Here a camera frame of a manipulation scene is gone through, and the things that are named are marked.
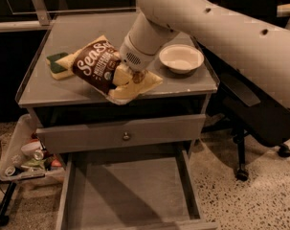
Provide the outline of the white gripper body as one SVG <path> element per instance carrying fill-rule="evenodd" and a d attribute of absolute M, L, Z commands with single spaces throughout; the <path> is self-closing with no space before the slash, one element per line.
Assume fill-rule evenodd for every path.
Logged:
<path fill-rule="evenodd" d="M 154 59 L 154 56 L 146 55 L 135 48 L 128 36 L 124 38 L 120 47 L 122 61 L 133 71 L 141 72 Z"/>

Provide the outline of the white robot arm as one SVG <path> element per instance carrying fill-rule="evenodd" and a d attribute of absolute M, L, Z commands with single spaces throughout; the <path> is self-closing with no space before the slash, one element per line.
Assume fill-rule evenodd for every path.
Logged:
<path fill-rule="evenodd" d="M 145 69 L 180 32 L 239 71 L 290 110 L 290 31 L 208 0 L 137 0 L 140 13 L 120 47 L 135 71 Z"/>

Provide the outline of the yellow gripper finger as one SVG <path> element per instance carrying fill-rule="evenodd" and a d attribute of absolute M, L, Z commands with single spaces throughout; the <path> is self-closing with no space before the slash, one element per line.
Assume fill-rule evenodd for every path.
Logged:
<path fill-rule="evenodd" d="M 135 74 L 132 80 L 126 84 L 117 86 L 109 91 L 109 96 L 118 100 L 135 99 L 138 95 L 153 89 L 163 82 L 159 76 L 144 71 L 141 74 Z"/>
<path fill-rule="evenodd" d="M 116 86 L 126 85 L 133 78 L 133 71 L 125 64 L 120 64 L 114 73 L 113 83 Z"/>

